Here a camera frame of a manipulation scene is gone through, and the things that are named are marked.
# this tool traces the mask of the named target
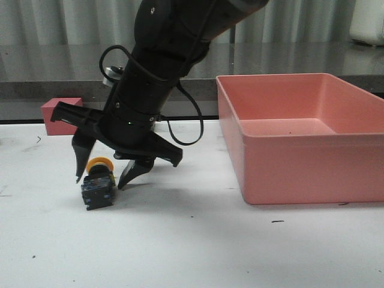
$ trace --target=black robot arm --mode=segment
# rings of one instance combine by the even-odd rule
[[[211,41],[268,0],[143,0],[137,12],[136,45],[103,110],[59,103],[52,121],[78,127],[73,140],[78,180],[96,140],[131,160],[118,187],[150,171],[155,158],[177,166],[182,149],[152,130],[171,90],[201,61]]]

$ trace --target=white tabletop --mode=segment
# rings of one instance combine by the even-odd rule
[[[205,123],[177,168],[156,160],[93,211],[71,136],[0,125],[0,287],[384,287],[384,203],[248,205],[218,121]],[[198,136],[198,122],[173,126]],[[119,176],[127,162],[113,162]]]

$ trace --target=pink block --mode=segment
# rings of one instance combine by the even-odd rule
[[[71,124],[64,123],[62,121],[51,122],[50,118],[52,116],[53,109],[60,101],[72,105],[83,105],[81,98],[53,98],[42,105],[41,112],[43,113],[47,135],[73,135],[76,131],[76,127]]]
[[[218,77],[250,204],[384,201],[384,100],[329,74]]]

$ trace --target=white container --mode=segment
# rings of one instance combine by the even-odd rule
[[[384,0],[356,0],[350,37],[369,45],[384,45]]]

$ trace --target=pink bin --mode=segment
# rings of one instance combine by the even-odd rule
[[[384,100],[329,74],[219,76],[220,125],[250,204],[384,201]]]

